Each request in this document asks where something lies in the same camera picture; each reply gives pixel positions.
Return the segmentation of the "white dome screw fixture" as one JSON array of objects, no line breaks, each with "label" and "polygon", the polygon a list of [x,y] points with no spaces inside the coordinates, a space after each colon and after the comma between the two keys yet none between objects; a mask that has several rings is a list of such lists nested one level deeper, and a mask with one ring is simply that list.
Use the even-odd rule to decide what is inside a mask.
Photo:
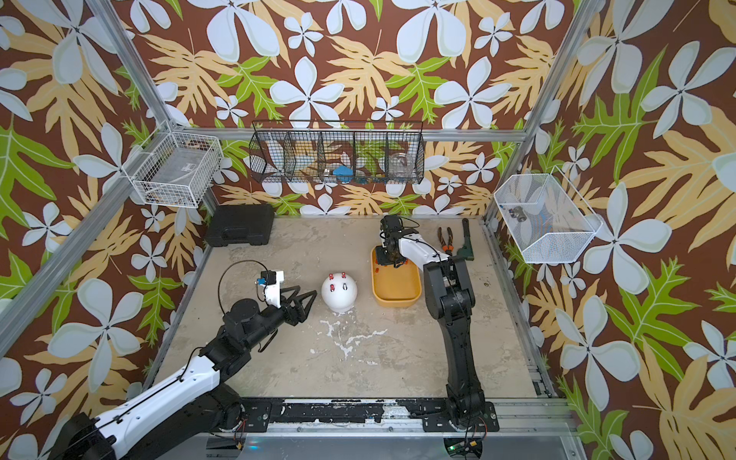
[{"label": "white dome screw fixture", "polygon": [[[353,277],[348,275],[347,280],[341,278],[343,272],[333,272],[335,280],[329,280],[328,277],[322,284],[321,296],[327,307],[336,314],[349,312],[356,304],[358,298],[358,285]],[[335,285],[335,291],[330,291],[330,285]]]}]

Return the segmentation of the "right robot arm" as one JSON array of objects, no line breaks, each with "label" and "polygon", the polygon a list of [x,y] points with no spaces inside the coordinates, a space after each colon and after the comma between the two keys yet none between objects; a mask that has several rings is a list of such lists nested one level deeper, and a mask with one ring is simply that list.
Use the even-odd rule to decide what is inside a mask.
[{"label": "right robot arm", "polygon": [[475,291],[466,261],[435,248],[416,226],[388,215],[379,223],[381,266],[412,262],[422,272],[425,305],[440,327],[448,362],[447,411],[456,427],[467,429],[485,412],[486,398],[475,369],[471,337]]}]

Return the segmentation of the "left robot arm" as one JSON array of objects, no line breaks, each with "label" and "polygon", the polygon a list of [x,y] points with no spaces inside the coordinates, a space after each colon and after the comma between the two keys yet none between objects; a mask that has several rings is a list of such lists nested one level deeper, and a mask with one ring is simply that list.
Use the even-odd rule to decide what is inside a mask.
[{"label": "left robot arm", "polygon": [[283,283],[283,272],[263,268],[255,283],[259,298],[223,309],[218,333],[181,369],[112,410],[71,418],[48,458],[155,459],[199,433],[238,429],[243,399],[227,381],[268,348],[282,325],[305,322],[318,296]]}]

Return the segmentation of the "yellow plastic tray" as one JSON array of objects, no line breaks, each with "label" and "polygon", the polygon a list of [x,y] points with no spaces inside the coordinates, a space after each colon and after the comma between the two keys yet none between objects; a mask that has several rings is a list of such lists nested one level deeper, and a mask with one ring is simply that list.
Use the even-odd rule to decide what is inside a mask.
[{"label": "yellow plastic tray", "polygon": [[385,308],[408,308],[423,294],[421,271],[411,261],[398,268],[382,266],[378,262],[376,246],[371,256],[372,292],[377,303]]}]

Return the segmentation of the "green pipe wrench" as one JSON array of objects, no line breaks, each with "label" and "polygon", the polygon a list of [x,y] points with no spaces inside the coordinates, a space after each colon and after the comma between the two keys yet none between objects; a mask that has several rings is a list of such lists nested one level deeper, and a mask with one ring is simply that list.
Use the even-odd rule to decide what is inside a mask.
[{"label": "green pipe wrench", "polygon": [[473,261],[475,260],[475,253],[473,252],[470,220],[468,218],[463,218],[462,220],[462,231],[463,245],[458,249],[457,256],[466,261]]}]

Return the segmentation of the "black plastic tool case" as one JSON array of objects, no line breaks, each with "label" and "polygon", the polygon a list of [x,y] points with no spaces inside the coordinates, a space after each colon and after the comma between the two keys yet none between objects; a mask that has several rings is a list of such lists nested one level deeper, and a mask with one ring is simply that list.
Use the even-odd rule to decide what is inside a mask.
[{"label": "black plastic tool case", "polygon": [[212,247],[237,243],[267,245],[274,219],[274,208],[266,203],[220,206],[204,239]]}]

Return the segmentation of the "white mesh basket right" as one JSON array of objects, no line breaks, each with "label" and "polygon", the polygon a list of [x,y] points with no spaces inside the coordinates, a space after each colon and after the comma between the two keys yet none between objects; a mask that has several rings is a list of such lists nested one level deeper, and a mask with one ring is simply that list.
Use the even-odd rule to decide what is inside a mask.
[{"label": "white mesh basket right", "polygon": [[575,263],[603,226],[558,167],[550,174],[512,174],[496,189],[494,201],[529,265]]}]

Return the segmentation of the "orange handled pliers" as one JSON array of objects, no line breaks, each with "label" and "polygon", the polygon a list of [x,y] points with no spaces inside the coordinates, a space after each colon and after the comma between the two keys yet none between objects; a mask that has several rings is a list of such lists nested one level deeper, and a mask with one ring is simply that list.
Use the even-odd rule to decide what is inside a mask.
[{"label": "orange handled pliers", "polygon": [[440,245],[442,246],[443,252],[448,256],[452,256],[454,253],[452,228],[444,228],[440,226],[437,229],[437,237]]}]

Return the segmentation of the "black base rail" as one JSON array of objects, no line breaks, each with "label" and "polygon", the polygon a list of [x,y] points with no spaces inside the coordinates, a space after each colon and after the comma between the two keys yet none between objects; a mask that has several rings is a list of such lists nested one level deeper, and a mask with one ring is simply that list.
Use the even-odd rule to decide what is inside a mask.
[{"label": "black base rail", "polygon": [[398,399],[241,399],[247,432],[267,432],[278,425],[326,426],[336,429],[411,427],[421,432],[465,432],[481,435],[499,431],[491,402],[475,415],[457,415],[445,398]]}]

